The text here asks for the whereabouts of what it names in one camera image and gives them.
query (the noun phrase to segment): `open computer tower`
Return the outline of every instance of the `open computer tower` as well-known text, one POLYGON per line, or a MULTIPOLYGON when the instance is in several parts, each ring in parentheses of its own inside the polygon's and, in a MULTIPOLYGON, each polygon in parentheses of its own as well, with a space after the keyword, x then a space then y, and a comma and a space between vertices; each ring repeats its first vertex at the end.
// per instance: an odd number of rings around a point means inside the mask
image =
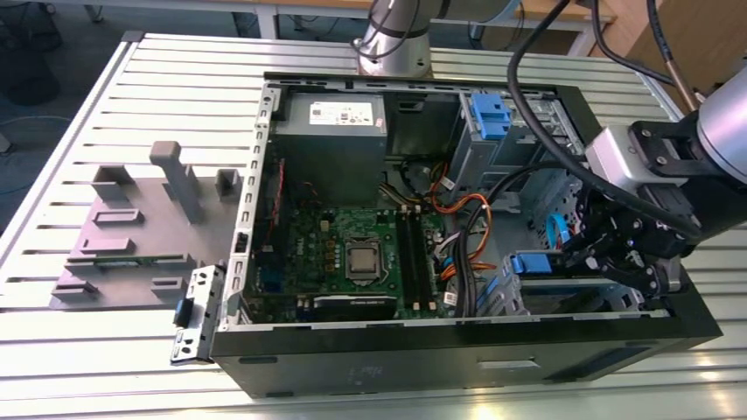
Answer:
MULTIPOLYGON (((523 90, 584 159, 601 128, 580 91, 523 90)), ((229 259, 193 272, 172 363, 217 362, 259 397, 480 388, 589 381, 720 335, 692 285, 648 299, 556 265, 547 220, 577 231, 580 190, 559 169, 469 232, 473 249, 489 229, 485 265, 475 314, 456 316, 464 214, 432 197, 484 193, 547 159, 501 84, 269 73, 252 137, 229 259)))

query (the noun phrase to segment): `aluminum table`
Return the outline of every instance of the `aluminum table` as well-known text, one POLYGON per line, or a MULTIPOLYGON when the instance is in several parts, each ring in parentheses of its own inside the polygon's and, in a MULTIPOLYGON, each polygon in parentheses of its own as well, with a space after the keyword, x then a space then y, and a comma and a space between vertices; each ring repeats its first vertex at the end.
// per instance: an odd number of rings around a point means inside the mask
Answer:
MULTIPOLYGON (((171 311, 48 311, 99 165, 125 164, 135 177, 159 176, 151 144, 175 140, 199 176, 240 169, 263 72, 355 73, 344 44, 160 34, 128 39, 0 239, 0 417, 747 416, 747 230, 739 228, 686 260, 724 337, 587 383, 252 401, 217 366, 169 366, 171 311)), ((508 61, 504 53, 433 49, 437 78, 504 81, 508 61)), ((529 55, 519 76, 577 86, 601 125, 678 117, 658 85, 605 59, 529 55)))

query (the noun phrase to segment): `black ram slot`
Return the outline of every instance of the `black ram slot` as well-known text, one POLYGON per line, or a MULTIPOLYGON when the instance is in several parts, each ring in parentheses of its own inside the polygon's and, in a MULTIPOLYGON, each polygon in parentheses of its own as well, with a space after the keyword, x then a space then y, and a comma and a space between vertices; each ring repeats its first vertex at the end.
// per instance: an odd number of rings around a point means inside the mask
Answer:
POLYGON ((405 308, 413 308, 419 303, 416 289, 416 273, 412 262, 412 249, 409 241, 409 224, 407 223, 407 214, 396 214, 396 247, 399 250, 399 269, 401 271, 401 291, 405 299, 405 308))
POLYGON ((420 213, 409 214, 409 241, 412 245, 412 259, 417 283, 417 300, 420 302, 420 309, 428 310, 435 306, 435 300, 431 278, 428 275, 428 256, 425 254, 425 236, 420 223, 420 213))

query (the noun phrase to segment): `metal plate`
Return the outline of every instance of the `metal plate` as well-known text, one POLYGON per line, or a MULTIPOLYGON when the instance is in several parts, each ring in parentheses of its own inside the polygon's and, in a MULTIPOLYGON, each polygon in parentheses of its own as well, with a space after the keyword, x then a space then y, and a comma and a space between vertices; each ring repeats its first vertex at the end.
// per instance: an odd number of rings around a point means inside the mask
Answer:
MULTIPOLYGON (((433 49, 435 77, 504 81, 508 60, 433 49)), ((157 34, 116 50, 0 240, 0 356, 28 361, 0 367, 4 416, 747 416, 747 230, 714 238, 686 260, 724 336, 591 383, 252 401, 215 366, 169 366, 171 311, 44 311, 95 198, 87 183, 97 165, 123 162, 135 177, 159 177, 151 144, 176 140, 197 176, 243 168, 264 71, 353 74, 353 52, 344 44, 157 34)), ((668 119, 639 77, 605 59, 531 55, 520 79, 577 86, 601 125, 668 119)))

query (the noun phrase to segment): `red wire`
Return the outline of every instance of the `red wire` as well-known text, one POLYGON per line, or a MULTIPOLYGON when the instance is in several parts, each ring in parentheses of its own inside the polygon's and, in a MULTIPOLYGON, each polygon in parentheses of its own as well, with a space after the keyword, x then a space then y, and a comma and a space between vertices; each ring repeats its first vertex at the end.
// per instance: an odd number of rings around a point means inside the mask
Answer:
POLYGON ((280 159, 280 167, 279 167, 277 170, 280 171, 280 186, 277 187, 277 195, 275 196, 275 204, 272 205, 269 229, 267 230, 265 243, 263 244, 263 246, 267 245, 267 243, 269 242, 269 235, 272 234, 272 229, 276 226, 276 217, 277 217, 277 212, 280 211, 280 197, 283 195, 283 183, 285 181, 285 160, 284 159, 280 159))

